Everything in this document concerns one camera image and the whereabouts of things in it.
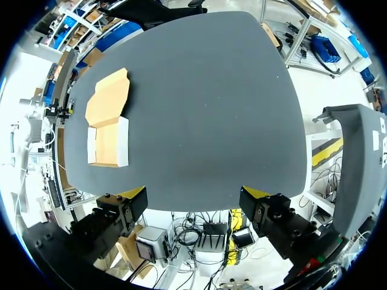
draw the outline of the white device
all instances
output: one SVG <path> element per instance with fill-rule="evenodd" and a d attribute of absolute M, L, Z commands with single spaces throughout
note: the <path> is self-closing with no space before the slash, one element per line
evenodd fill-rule
<path fill-rule="evenodd" d="M 136 246 L 141 258 L 153 263 L 160 261 L 167 265 L 168 236 L 166 230 L 156 227 L 144 227 L 136 236 Z"/>

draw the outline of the metal frame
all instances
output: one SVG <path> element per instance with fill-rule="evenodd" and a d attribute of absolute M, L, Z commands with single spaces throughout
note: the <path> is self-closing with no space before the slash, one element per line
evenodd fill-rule
<path fill-rule="evenodd" d="M 332 73 L 326 71 L 325 69 L 319 70 L 319 69 L 312 68 L 312 67 L 309 67 L 306 65 L 291 63 L 291 58 L 297 52 L 297 49 L 299 48 L 299 46 L 302 43 L 308 29 L 310 28 L 310 25 L 312 25 L 312 24 L 313 24 L 313 26 L 315 26 L 317 28 L 328 30 L 332 35 L 334 35 L 335 37 L 340 39 L 340 41 L 342 41 L 345 44 L 351 45 L 351 43 L 349 42 L 348 39 L 343 39 L 343 37 L 339 33 L 337 33 L 334 29 L 332 29 L 332 27 L 330 27 L 328 24 L 310 16 L 304 9 L 302 9 L 300 6 L 298 6 L 297 3 L 293 2 L 292 0 L 284 0 L 284 2 L 287 5 L 292 6 L 301 16 L 304 17 L 304 21 L 301 25 L 301 28 L 300 28 L 296 38 L 294 39 L 294 42 L 293 42 L 289 52 L 284 57 L 285 65 L 293 66 L 293 67 L 297 67 L 297 68 L 302 68 L 302 69 L 307 69 L 307 70 L 312 70 L 312 71 L 315 71 L 317 73 L 326 74 L 326 75 L 331 76 L 331 77 L 340 77 L 343 74 L 345 74 L 347 71 L 349 71 L 351 68 L 353 68 L 354 65 L 356 65 L 357 63 L 359 63 L 362 60 L 361 56 L 356 57 L 352 62 L 350 62 L 346 67 L 344 67 L 343 70 L 340 70 L 340 72 L 338 74 L 332 74 Z M 262 9 L 261 9 L 261 15 L 260 15 L 261 23 L 263 23 L 264 19 L 265 19 L 266 6 L 267 6 L 267 0 L 262 0 Z"/>

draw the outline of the gray table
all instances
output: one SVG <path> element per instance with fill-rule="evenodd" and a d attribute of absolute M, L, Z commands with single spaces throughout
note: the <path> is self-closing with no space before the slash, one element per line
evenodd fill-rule
<path fill-rule="evenodd" d="M 88 165 L 86 103 L 102 78 L 130 74 L 129 166 Z M 242 185 L 302 193 L 306 144 L 290 76 L 258 21 L 219 12 L 142 33 L 74 85 L 65 127 L 69 183 L 102 195 L 145 185 L 149 208 L 238 208 Z"/>

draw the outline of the black office chair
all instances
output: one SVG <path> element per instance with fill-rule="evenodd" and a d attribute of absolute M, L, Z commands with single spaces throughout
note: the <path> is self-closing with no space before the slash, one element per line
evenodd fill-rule
<path fill-rule="evenodd" d="M 201 4 L 205 0 L 192 0 L 187 8 L 169 9 L 154 0 L 127 0 L 116 8 L 99 8 L 107 16 L 135 22 L 145 31 L 179 18 L 207 13 Z"/>

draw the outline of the open cardboard box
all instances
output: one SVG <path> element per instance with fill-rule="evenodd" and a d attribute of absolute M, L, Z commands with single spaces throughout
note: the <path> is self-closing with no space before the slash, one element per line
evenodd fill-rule
<path fill-rule="evenodd" d="M 130 81 L 125 68 L 96 84 L 96 92 L 86 107 L 89 123 L 87 136 L 88 163 L 96 166 L 123 167 L 129 164 L 129 120 L 121 117 L 128 99 Z"/>

